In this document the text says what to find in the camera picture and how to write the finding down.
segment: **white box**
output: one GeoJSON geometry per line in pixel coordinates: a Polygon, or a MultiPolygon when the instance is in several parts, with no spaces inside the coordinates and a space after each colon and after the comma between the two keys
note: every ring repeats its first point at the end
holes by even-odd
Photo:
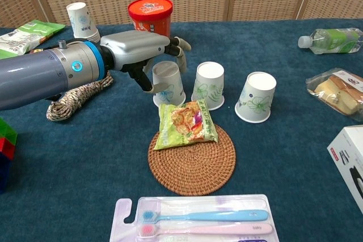
{"type": "Polygon", "coordinates": [[[344,127],[327,148],[363,213],[363,125],[344,127]]]}

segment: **toothbrush bristles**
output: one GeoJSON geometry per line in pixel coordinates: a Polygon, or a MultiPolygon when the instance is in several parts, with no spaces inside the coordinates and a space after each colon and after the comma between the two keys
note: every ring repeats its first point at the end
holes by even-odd
{"type": "Polygon", "coordinates": [[[155,235],[155,226],[154,225],[143,225],[141,228],[141,237],[152,237],[155,235]]]}
{"type": "Polygon", "coordinates": [[[143,221],[146,223],[156,223],[158,215],[153,211],[145,211],[142,214],[143,221]]]}

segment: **red lid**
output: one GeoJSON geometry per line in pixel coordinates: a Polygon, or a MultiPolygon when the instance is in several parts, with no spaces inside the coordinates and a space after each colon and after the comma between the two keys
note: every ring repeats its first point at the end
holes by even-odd
{"type": "Polygon", "coordinates": [[[154,21],[168,17],[172,13],[170,0],[136,0],[129,7],[129,15],[137,21],[154,21]]]}

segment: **red toy block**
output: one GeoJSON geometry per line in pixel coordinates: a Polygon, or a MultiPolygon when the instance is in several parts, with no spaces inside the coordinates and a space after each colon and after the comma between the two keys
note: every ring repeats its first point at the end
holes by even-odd
{"type": "Polygon", "coordinates": [[[13,160],[15,146],[10,143],[6,138],[0,138],[0,153],[5,155],[9,160],[13,160]]]}

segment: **toothbrush package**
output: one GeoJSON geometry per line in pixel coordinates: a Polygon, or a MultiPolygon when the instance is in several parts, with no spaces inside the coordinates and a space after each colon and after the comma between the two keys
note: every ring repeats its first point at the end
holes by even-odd
{"type": "Polygon", "coordinates": [[[278,242],[263,194],[142,197],[135,221],[126,224],[132,201],[116,202],[110,242],[278,242]]]}

